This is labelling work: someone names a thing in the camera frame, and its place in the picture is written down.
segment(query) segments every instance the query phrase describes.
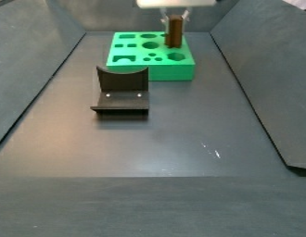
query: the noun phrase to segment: gray surface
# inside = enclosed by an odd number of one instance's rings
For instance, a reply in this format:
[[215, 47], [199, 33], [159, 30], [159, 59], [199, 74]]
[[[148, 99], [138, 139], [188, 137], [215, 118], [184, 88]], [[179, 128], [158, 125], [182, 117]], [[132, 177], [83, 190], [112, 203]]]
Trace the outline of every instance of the gray surface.
[[306, 237], [306, 179], [0, 179], [0, 237]]
[[0, 6], [0, 141], [83, 34], [51, 0]]
[[83, 39], [0, 147], [0, 176], [290, 176], [208, 33], [187, 34], [195, 80], [150, 83], [148, 121], [99, 120], [111, 39]]
[[240, 1], [212, 36], [286, 163], [306, 168], [306, 12]]
[[[163, 31], [158, 9], [140, 9], [136, 0], [57, 0], [87, 31]], [[239, 0], [195, 7], [187, 31], [210, 31]], [[183, 9], [168, 10], [182, 14]]]

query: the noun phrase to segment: gray wall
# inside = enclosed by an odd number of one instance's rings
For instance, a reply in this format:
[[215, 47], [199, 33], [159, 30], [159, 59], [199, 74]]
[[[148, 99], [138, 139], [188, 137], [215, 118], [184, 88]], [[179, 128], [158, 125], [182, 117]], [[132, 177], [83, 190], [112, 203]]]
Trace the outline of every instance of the gray wall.
[[306, 168], [306, 12], [282, 0], [240, 0], [212, 37], [282, 157]]
[[[210, 31], [239, 0], [195, 7], [187, 31]], [[135, 0], [59, 0], [87, 31], [162, 31], [158, 9], [140, 9]], [[184, 9], [171, 10], [182, 14]]]
[[0, 141], [83, 35], [53, 0], [0, 6]]

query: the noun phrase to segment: green shape sorter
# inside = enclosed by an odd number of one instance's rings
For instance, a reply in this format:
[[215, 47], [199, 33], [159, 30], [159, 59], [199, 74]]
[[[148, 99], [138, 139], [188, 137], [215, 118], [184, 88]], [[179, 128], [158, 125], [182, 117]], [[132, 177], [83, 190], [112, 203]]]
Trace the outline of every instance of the green shape sorter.
[[195, 60], [186, 38], [180, 48], [168, 48], [162, 31], [116, 32], [107, 67], [115, 72], [148, 67], [151, 81], [190, 81], [195, 76]]

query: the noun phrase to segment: circular hole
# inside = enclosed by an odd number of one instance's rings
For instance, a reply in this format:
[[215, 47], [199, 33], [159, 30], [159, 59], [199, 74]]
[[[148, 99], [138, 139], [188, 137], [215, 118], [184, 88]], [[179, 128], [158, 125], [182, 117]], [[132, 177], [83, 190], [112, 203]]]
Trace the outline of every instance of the circular hole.
[[144, 48], [148, 48], [148, 49], [155, 49], [155, 48], [159, 47], [159, 44], [155, 43], [155, 42], [146, 42], [146, 43], [143, 44], [143, 47], [144, 47]]
[[158, 35], [154, 34], [154, 33], [144, 33], [144, 34], [142, 34], [142, 38], [146, 38], [146, 39], [152, 39], [152, 38], [156, 38], [156, 37], [158, 37]]

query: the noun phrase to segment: black holder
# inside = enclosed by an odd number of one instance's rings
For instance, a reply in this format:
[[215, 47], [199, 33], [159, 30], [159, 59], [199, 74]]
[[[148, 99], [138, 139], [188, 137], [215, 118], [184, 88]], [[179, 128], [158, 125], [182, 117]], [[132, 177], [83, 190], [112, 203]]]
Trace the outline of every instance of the black holder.
[[147, 116], [150, 109], [148, 68], [132, 73], [97, 69], [101, 92], [91, 109], [103, 116]]

